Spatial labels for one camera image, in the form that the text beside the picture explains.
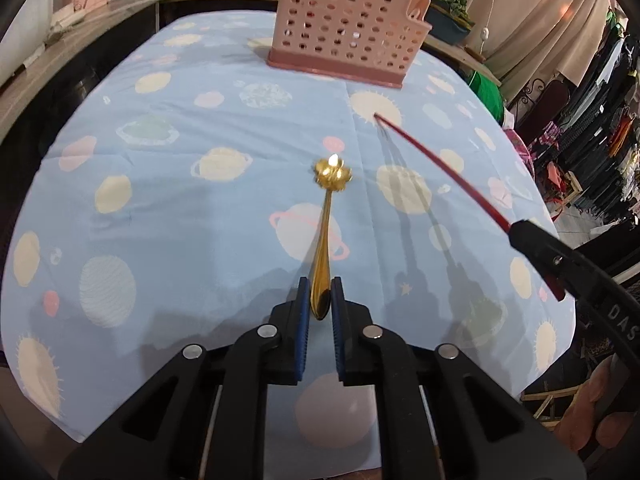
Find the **person's right hand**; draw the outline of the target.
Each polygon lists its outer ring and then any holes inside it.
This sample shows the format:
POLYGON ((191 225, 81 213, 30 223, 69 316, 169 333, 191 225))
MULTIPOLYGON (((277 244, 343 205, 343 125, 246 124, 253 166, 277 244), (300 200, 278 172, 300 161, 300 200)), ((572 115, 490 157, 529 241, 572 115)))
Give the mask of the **person's right hand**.
POLYGON ((567 448, 577 453, 584 448, 593 434, 604 448, 615 448, 631 426, 634 414, 617 412, 597 422, 597 403, 612 386, 614 356, 602 361, 574 396, 553 433, 567 448))

